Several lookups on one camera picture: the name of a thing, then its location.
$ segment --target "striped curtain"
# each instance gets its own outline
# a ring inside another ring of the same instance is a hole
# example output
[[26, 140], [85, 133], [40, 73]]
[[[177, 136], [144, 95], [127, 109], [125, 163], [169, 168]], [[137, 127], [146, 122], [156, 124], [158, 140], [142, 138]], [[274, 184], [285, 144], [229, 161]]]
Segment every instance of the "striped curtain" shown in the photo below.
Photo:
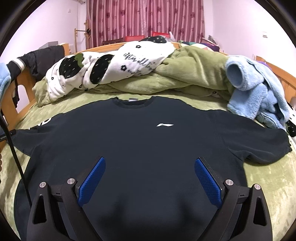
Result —
[[87, 20], [90, 48], [153, 31], [199, 42], [205, 32], [203, 0], [87, 0]]

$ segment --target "blue fleece garment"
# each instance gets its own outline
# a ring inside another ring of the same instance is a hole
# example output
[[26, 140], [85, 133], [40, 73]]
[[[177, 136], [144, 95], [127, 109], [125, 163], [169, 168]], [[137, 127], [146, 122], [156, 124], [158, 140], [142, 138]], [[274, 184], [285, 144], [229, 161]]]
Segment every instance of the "blue fleece garment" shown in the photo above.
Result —
[[270, 128], [285, 130], [289, 106], [282, 84], [265, 65], [245, 56], [230, 56], [226, 75], [236, 88], [227, 105], [234, 114], [255, 118]]
[[0, 63], [0, 104], [2, 102], [5, 91], [11, 82], [11, 76], [8, 67], [4, 63]]

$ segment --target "blue textured pad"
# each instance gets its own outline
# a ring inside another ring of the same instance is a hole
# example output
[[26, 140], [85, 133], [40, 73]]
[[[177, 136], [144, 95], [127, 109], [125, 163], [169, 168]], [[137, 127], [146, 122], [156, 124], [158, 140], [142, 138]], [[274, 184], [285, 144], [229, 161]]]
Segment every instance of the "blue textured pad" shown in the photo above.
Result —
[[195, 160], [194, 170], [211, 204], [220, 208], [222, 205], [221, 189], [199, 158]]
[[95, 167], [87, 176], [87, 178], [85, 179], [85, 181], [79, 189], [79, 197], [77, 202], [80, 207], [82, 207], [83, 204], [86, 204], [90, 201], [91, 196], [94, 193], [94, 190], [96, 189], [97, 185], [99, 184], [99, 181], [101, 180], [105, 172], [105, 169], [106, 161], [103, 157], [101, 157], [101, 159], [95, 165]]

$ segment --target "silver bolt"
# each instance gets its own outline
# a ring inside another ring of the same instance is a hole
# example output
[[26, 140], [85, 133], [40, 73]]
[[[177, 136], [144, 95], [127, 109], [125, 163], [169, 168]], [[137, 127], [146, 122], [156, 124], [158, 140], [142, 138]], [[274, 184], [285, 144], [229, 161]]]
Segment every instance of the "silver bolt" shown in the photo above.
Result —
[[46, 186], [46, 182], [42, 182], [39, 184], [39, 187], [44, 188]]
[[69, 178], [68, 180], [67, 180], [67, 183], [68, 184], [73, 184], [75, 182], [75, 179], [74, 178]]
[[254, 185], [254, 188], [257, 189], [257, 190], [260, 190], [260, 189], [261, 189], [261, 187], [260, 187], [259, 184], [255, 184], [255, 185]]
[[233, 180], [227, 179], [227, 180], [225, 181], [225, 183], [226, 183], [228, 186], [232, 186], [232, 185], [233, 185]]

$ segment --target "white wall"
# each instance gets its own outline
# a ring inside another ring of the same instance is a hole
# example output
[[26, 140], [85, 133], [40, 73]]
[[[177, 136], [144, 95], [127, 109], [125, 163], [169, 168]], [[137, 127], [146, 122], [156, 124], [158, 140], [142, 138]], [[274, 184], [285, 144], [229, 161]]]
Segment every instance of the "white wall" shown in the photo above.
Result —
[[203, 0], [205, 16], [205, 38], [213, 36], [213, 0]]
[[213, 37], [225, 53], [260, 56], [296, 77], [296, 48], [263, 7], [254, 0], [212, 1]]
[[[75, 0], [46, 0], [13, 35], [0, 56], [0, 62], [8, 63], [50, 41], [74, 45], [74, 28], [84, 30], [85, 19], [86, 4], [81, 5]], [[78, 51], [85, 50], [83, 37], [83, 33], [78, 34]], [[22, 86], [19, 86], [19, 95], [18, 112], [29, 103]]]

